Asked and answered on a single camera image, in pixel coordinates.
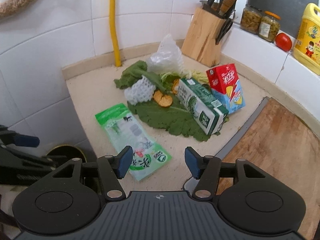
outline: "tomato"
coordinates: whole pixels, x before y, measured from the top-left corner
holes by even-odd
[[[290,37],[285,33],[279,33],[276,36],[275,42],[276,45],[285,52],[288,52],[292,47],[292,41]]]

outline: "knife block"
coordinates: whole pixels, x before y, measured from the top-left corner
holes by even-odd
[[[216,45],[216,38],[225,21],[202,8],[197,8],[183,42],[182,53],[208,67],[218,65],[221,41]]]

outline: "red and blue drink carton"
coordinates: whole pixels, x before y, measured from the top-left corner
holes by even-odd
[[[213,96],[229,110],[229,114],[245,106],[235,64],[217,66],[206,72]]]

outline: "green and white carton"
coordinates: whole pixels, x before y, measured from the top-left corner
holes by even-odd
[[[169,153],[147,135],[124,104],[112,106],[95,117],[118,153],[127,145],[132,147],[129,172],[136,180],[143,179],[171,160]]]
[[[177,97],[207,135],[220,131],[229,112],[197,80],[181,78]]]

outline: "scissors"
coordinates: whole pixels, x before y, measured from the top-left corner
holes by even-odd
[[[226,33],[231,29],[232,25],[233,21],[230,18],[228,18],[220,29],[220,32],[216,38],[216,45],[219,44],[224,35],[226,35]]]

